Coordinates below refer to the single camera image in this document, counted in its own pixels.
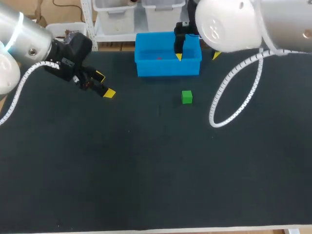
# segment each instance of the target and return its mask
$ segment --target black table surface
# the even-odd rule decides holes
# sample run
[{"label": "black table surface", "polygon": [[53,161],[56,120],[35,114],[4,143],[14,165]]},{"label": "black table surface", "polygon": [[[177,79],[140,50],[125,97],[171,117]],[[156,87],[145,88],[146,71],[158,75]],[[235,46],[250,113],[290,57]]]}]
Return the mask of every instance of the black table surface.
[{"label": "black table surface", "polygon": [[[35,71],[0,127],[0,232],[312,224],[311,57],[266,59],[246,110],[208,124],[223,78],[254,53],[212,62],[203,52],[188,78],[138,78],[133,53],[92,53],[113,99]],[[256,68],[229,85],[217,121],[240,106]]]}]

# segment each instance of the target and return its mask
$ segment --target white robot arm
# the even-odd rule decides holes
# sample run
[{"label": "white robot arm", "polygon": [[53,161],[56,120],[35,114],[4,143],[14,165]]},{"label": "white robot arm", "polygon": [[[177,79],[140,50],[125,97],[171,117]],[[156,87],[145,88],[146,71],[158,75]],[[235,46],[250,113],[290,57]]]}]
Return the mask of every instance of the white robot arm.
[{"label": "white robot arm", "polygon": [[[0,125],[13,112],[27,78],[41,66],[65,81],[73,80],[82,90],[91,89],[101,97],[112,98],[115,91],[102,84],[105,76],[95,68],[83,65],[91,51],[92,41],[85,35],[72,33],[66,42],[60,42],[23,13],[0,2],[0,100],[19,83],[11,107],[0,119]],[[28,68],[21,80],[16,61]]]},{"label": "white robot arm", "polygon": [[[220,52],[260,48],[258,54],[233,68],[220,85],[209,112],[209,123],[215,128],[230,123],[247,106],[261,78],[264,58],[312,52],[312,0],[189,0],[188,11],[190,23],[180,22],[175,28],[174,50],[179,60],[186,34],[200,35]],[[227,85],[256,61],[258,72],[246,100],[225,121],[215,123],[216,107]]]},{"label": "white robot arm", "polygon": [[221,52],[259,48],[312,52],[312,0],[201,0],[195,21]]}]

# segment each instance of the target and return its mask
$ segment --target blue bin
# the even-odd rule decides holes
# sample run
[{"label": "blue bin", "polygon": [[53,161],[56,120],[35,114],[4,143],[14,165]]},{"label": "blue bin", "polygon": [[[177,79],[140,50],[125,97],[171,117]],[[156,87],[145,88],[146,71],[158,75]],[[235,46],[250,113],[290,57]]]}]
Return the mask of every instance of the blue bin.
[{"label": "blue bin", "polygon": [[183,58],[174,51],[174,32],[140,33],[136,36],[135,61],[139,77],[199,75],[199,37],[186,35]]}]

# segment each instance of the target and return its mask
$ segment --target white shelf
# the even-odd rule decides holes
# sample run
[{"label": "white shelf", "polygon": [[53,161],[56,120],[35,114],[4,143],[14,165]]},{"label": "white shelf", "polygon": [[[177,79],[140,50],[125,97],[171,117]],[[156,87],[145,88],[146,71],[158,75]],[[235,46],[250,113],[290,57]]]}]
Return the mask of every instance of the white shelf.
[{"label": "white shelf", "polygon": [[[181,21],[189,21],[187,6],[182,8]],[[113,41],[136,41],[137,33],[147,33],[147,19],[145,8],[142,7],[141,3],[135,8],[135,32],[130,34],[120,34],[120,35],[105,35],[102,31],[101,24],[99,22],[99,17],[95,23],[96,41],[97,42],[113,42]]]}]

